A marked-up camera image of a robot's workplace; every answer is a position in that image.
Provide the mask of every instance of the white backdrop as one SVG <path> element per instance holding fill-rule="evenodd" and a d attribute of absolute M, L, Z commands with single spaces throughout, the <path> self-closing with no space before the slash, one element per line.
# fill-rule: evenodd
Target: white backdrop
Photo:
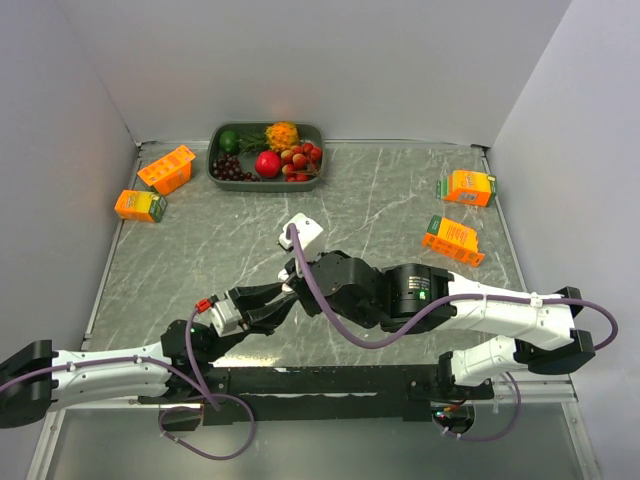
<path fill-rule="evenodd" d="M 136 148 L 55 2 L 0 2 L 0 64 L 3 362 L 80 347 Z M 0 430 L 0 478 L 26 477 L 40 430 Z"/>
<path fill-rule="evenodd" d="M 226 120 L 491 145 L 570 0 L 58 0 L 137 141 Z"/>
<path fill-rule="evenodd" d="M 640 472 L 640 4 L 574 0 L 490 152 L 528 287 L 566 284 L 620 336 L 573 375 L 607 480 Z M 579 328 L 602 340 L 599 315 Z"/>

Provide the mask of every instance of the gray marble surface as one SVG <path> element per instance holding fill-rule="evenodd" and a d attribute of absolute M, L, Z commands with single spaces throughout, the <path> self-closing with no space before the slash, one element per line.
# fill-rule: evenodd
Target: gray marble surface
<path fill-rule="evenodd" d="M 177 145 L 145 144 L 146 165 Z M 193 176 L 171 193 L 159 224 L 127 221 L 98 309 L 91 350 L 156 342 L 167 325 L 186 318 L 193 304 L 236 285 L 276 280 L 287 261 L 276 245 L 283 224 L 303 212 L 324 226 L 329 249 L 341 249 L 386 267 L 418 262 L 514 290 L 518 274 L 495 206 L 468 207 L 435 198 L 436 182 L 455 169 L 483 170 L 482 152 L 457 146 L 380 148 L 331 145 L 326 176 L 314 191 L 256 194 L 217 189 L 206 174 L 206 146 L 193 148 Z M 144 189 L 140 181 L 137 189 Z M 432 215 L 479 232 L 478 268 L 422 247 Z M 361 338 L 386 334 L 350 325 Z M 351 345 L 319 315 L 294 307 L 275 335 L 253 336 L 219 365 L 304 366 L 433 363 L 442 352 L 477 345 L 489 336 L 469 331 L 406 336 L 380 350 Z"/>

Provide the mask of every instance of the orange box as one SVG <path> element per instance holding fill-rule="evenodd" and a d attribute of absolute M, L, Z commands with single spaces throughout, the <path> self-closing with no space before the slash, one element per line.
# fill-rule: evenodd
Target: orange box
<path fill-rule="evenodd" d="M 169 155 L 156 160 L 138 172 L 140 179 L 152 190 L 168 195 L 191 178 L 191 160 L 195 154 L 180 145 Z"/>
<path fill-rule="evenodd" d="M 167 209 L 165 198 L 153 192 L 124 190 L 116 202 L 115 211 L 125 220 L 159 222 Z"/>
<path fill-rule="evenodd" d="M 484 260 L 484 253 L 478 253 L 476 231 L 439 215 L 431 218 L 422 245 L 472 267 Z"/>
<path fill-rule="evenodd" d="M 496 177 L 488 173 L 455 170 L 436 185 L 436 196 L 450 202 L 486 207 L 496 197 Z"/>

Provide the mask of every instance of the green lime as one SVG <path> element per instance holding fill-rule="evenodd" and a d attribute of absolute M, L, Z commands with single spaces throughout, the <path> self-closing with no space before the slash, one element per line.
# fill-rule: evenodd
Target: green lime
<path fill-rule="evenodd" d="M 239 146 L 238 134 L 233 130 L 222 132 L 220 139 L 218 140 L 218 145 L 220 146 L 220 149 L 224 150 L 226 153 L 235 153 Z"/>

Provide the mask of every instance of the grapes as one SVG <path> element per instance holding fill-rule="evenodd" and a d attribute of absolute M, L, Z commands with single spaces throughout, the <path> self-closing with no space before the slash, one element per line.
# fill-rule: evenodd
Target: grapes
<path fill-rule="evenodd" d="M 221 153 L 213 162 L 212 176 L 218 180 L 233 182 L 259 182 L 260 179 L 251 172 L 243 172 L 238 155 Z"/>

